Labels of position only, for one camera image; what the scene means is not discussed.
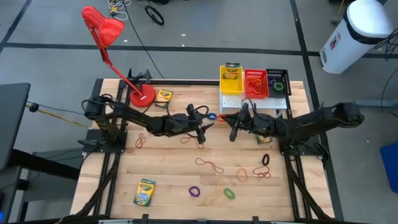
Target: lamp base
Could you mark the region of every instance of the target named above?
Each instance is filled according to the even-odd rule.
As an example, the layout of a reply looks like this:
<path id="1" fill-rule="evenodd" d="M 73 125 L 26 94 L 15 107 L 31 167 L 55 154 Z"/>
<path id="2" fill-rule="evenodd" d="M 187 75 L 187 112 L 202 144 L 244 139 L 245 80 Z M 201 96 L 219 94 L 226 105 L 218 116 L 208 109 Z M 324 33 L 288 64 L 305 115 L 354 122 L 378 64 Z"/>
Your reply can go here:
<path id="1" fill-rule="evenodd" d="M 148 84 L 142 84 L 141 93 L 141 96 L 135 95 L 134 92 L 130 93 L 130 102 L 134 106 L 138 108 L 145 108 L 150 106 L 155 101 L 156 92 L 152 86 Z"/>

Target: concrete floor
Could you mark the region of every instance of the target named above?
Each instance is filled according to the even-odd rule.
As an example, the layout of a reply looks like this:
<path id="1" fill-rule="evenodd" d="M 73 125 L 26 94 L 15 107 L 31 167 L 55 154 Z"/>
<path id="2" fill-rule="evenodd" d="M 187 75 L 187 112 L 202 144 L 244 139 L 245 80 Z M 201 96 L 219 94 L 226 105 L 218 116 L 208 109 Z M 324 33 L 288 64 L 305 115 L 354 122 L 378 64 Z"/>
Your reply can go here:
<path id="1" fill-rule="evenodd" d="M 295 2 L 307 50 L 318 52 L 335 28 L 330 19 L 336 15 L 338 6 L 327 0 Z M 25 0 L 0 1 L 0 39 L 6 35 L 24 4 Z M 85 5 L 94 6 L 103 14 L 108 11 L 106 1 L 33 0 L 8 43 L 93 45 L 80 16 Z M 271 49 L 300 53 L 289 0 L 173 0 L 168 5 L 156 6 L 165 18 L 163 27 L 154 24 L 135 4 L 127 8 L 141 39 L 148 46 Z M 394 26 L 398 27 L 398 2 L 390 0 L 385 8 Z M 129 23 L 115 44 L 140 45 Z M 159 77 L 144 51 L 109 50 L 109 54 L 123 72 L 130 67 L 135 73 L 148 68 L 154 77 Z M 218 78 L 218 67 L 225 62 L 241 62 L 244 68 L 287 69 L 291 80 L 304 81 L 311 101 L 303 59 L 297 54 L 170 51 L 151 51 L 150 54 L 167 78 Z M 191 69 L 199 63 L 203 69 Z M 325 73 L 318 57 L 310 57 L 310 66 L 319 100 L 332 105 L 358 98 L 380 99 L 385 81 L 396 69 L 397 59 L 385 62 L 362 58 L 341 75 Z M 89 97 L 96 78 L 116 77 L 102 63 L 98 50 L 27 49 L 7 45 L 0 53 L 0 74 L 0 83 L 31 83 L 30 101 L 77 111 L 81 110 L 81 100 Z M 397 80 L 395 77 L 390 81 L 386 99 L 397 96 Z M 398 195 L 389 188 L 379 148 L 398 139 L 393 131 L 398 128 L 398 119 L 376 109 L 362 109 L 361 112 L 366 120 L 360 127 L 334 129 L 327 133 L 343 215 L 346 221 L 352 222 L 396 223 Z M 82 116 L 60 114 L 90 124 Z M 16 148 L 33 152 L 79 147 L 77 140 L 85 134 L 83 128 L 26 111 Z M 37 202 L 36 209 L 29 208 L 27 220 L 62 217 L 68 213 L 71 204 L 71 198 Z"/>

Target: wooden tabletop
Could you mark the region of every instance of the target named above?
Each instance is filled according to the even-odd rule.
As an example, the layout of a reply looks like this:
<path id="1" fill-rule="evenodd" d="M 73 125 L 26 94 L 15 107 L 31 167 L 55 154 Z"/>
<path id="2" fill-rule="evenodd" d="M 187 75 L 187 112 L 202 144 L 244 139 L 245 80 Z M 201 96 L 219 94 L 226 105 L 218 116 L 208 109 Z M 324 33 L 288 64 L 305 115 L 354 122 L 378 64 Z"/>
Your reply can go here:
<path id="1" fill-rule="evenodd" d="M 118 83 L 118 79 L 105 79 L 101 94 L 116 96 Z M 290 82 L 290 86 L 293 116 L 309 113 L 303 82 Z M 218 86 L 154 85 L 154 88 L 174 93 L 170 103 L 171 114 L 185 113 L 189 103 L 193 103 L 194 107 L 207 105 L 210 112 L 218 114 Z M 161 116 L 166 111 L 152 106 L 147 114 Z M 240 131 L 236 141 L 230 142 L 230 127 L 216 121 L 205 134 L 205 147 L 199 149 L 194 139 L 182 144 L 181 136 L 155 137 L 132 123 L 126 129 L 126 151 L 119 165 L 112 218 L 141 218 L 142 214 L 149 214 L 150 219 L 252 220 L 253 216 L 258 216 L 260 220 L 294 220 L 285 161 L 276 139 L 269 144 L 258 145 L 255 135 Z M 143 148 L 136 149 L 135 143 L 140 133 L 147 137 L 147 141 Z M 271 178 L 260 179 L 253 174 L 253 170 L 262 166 L 261 159 L 265 153 L 270 155 L 268 166 Z M 92 153 L 83 164 L 71 214 L 79 211 L 97 188 L 103 157 L 101 153 Z M 224 172 L 217 174 L 209 164 L 196 165 L 197 157 L 214 162 Z M 315 156 L 302 156 L 302 164 L 308 191 L 325 213 L 334 217 L 322 161 Z M 247 172 L 246 182 L 237 179 L 239 169 Z M 243 170 L 238 177 L 241 180 L 246 178 Z M 143 178 L 157 182 L 150 207 L 133 204 L 138 182 Z M 199 197 L 190 196 L 188 189 L 191 186 L 200 188 Z M 225 188 L 233 190 L 236 194 L 234 200 L 224 196 Z M 303 217 L 300 194 L 297 198 Z"/>

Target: lamp shade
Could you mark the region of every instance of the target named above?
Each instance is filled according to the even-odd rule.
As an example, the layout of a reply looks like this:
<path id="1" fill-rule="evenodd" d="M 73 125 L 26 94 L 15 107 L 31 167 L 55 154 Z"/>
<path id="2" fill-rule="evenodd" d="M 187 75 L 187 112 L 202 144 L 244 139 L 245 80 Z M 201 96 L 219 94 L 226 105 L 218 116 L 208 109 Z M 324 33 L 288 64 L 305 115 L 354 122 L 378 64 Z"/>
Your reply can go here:
<path id="1" fill-rule="evenodd" d="M 105 18 L 93 6 L 85 6 L 81 11 L 81 15 L 89 25 L 94 27 L 103 47 L 109 47 L 124 29 L 123 22 L 117 19 Z"/>

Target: white trash can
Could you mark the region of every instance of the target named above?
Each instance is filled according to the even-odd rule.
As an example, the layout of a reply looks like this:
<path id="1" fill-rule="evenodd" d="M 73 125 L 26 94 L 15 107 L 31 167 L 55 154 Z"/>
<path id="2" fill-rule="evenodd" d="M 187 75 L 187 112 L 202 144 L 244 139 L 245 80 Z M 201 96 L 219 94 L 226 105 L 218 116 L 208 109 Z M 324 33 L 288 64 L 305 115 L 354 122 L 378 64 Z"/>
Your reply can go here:
<path id="1" fill-rule="evenodd" d="M 324 71 L 341 74 L 392 31 L 392 23 L 379 2 L 352 2 L 320 51 Z"/>

